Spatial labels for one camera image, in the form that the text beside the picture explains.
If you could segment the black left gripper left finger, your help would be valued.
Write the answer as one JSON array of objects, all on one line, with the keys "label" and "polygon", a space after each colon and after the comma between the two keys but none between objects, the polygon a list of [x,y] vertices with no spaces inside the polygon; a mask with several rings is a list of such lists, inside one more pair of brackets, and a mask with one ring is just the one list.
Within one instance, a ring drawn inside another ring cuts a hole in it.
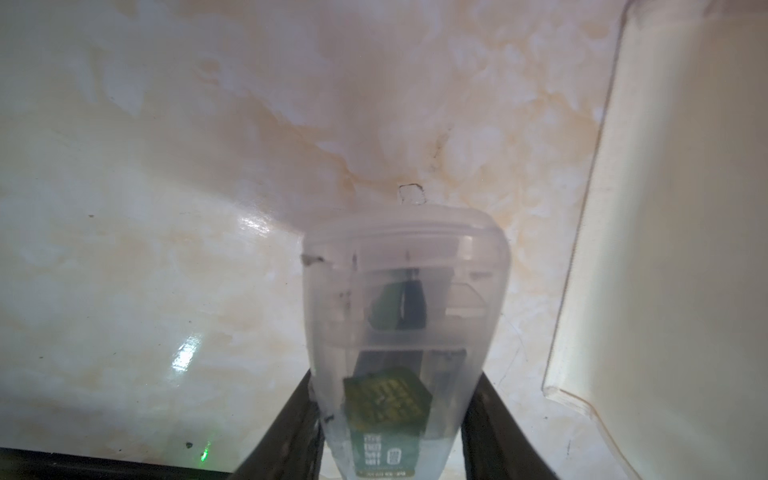
[{"label": "black left gripper left finger", "polygon": [[231,480],[317,480],[325,437],[308,371]]}]

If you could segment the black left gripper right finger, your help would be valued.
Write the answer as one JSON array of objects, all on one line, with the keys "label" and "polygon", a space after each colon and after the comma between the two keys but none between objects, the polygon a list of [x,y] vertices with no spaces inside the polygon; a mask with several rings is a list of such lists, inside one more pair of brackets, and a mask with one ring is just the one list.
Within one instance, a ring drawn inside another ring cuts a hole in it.
[{"label": "black left gripper right finger", "polygon": [[479,379],[461,425],[468,480],[556,480],[486,375]]}]

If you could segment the green compass set case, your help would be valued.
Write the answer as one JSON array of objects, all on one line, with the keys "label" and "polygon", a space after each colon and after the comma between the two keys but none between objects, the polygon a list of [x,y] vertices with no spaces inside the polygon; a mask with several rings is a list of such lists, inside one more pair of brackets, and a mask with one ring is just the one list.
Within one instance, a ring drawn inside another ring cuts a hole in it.
[{"label": "green compass set case", "polygon": [[479,210],[400,205],[302,243],[311,385],[345,479],[436,479],[507,290],[506,235]]}]

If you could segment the cream canvas tote bag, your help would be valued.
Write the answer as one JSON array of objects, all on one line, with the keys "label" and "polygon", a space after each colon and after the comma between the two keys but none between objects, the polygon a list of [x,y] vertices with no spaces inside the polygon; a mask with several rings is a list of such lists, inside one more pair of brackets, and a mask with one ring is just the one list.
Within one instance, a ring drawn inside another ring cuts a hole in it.
[{"label": "cream canvas tote bag", "polygon": [[767,475],[767,5],[632,1],[544,395],[634,479]]}]

